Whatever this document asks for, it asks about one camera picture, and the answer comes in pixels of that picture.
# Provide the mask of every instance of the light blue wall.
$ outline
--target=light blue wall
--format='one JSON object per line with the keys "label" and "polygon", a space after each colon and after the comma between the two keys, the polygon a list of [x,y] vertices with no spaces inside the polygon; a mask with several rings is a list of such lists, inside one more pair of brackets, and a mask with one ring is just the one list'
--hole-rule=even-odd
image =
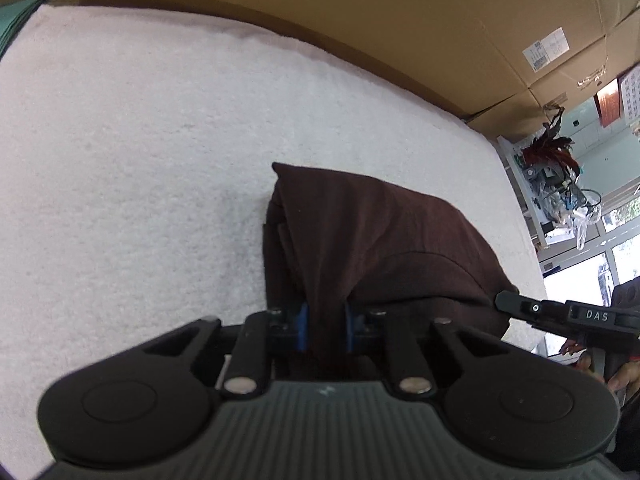
{"label": "light blue wall", "polygon": [[627,127],[578,158],[580,186],[606,195],[640,176],[640,141]]}

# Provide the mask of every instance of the folded garment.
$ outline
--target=folded garment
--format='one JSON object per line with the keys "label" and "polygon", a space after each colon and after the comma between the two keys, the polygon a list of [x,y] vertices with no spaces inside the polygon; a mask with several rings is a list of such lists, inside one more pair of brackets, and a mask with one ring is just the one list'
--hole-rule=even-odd
{"label": "folded garment", "polygon": [[309,306],[309,349],[323,367],[344,348],[344,305],[408,302],[501,337],[494,307],[516,291],[480,233],[451,204],[376,178],[274,164],[264,226],[267,304]]}
{"label": "folded garment", "polygon": [[0,57],[43,0],[21,0],[0,7]]}

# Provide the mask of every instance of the white fabric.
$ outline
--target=white fabric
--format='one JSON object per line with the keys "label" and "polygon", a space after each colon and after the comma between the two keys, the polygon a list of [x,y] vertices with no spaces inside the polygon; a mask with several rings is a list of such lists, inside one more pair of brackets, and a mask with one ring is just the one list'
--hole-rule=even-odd
{"label": "white fabric", "polygon": [[275,160],[444,198],[524,294],[545,293],[484,138],[258,27],[44,6],[0,62],[0,121],[0,461],[20,479],[50,460],[36,406],[60,375],[205,314],[240,322],[264,307]]}

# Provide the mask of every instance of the barcode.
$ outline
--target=barcode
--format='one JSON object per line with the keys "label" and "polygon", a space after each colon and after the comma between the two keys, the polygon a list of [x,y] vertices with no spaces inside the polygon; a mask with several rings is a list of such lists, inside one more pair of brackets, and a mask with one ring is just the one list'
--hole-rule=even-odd
{"label": "barcode", "polygon": [[545,54],[544,56],[539,57],[537,60],[533,62],[533,70],[537,72],[542,67],[545,67],[548,64],[549,64],[549,58]]}

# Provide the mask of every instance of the ribbed surface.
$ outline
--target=ribbed surface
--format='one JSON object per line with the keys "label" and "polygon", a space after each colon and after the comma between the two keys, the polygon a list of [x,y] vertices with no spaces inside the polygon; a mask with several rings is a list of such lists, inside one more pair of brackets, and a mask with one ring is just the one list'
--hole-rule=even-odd
{"label": "ribbed surface", "polygon": [[427,404],[380,384],[275,383],[228,403],[197,443],[162,465],[130,472],[59,466],[42,480],[524,480],[617,478],[592,461],[555,472],[494,464],[461,446]]}

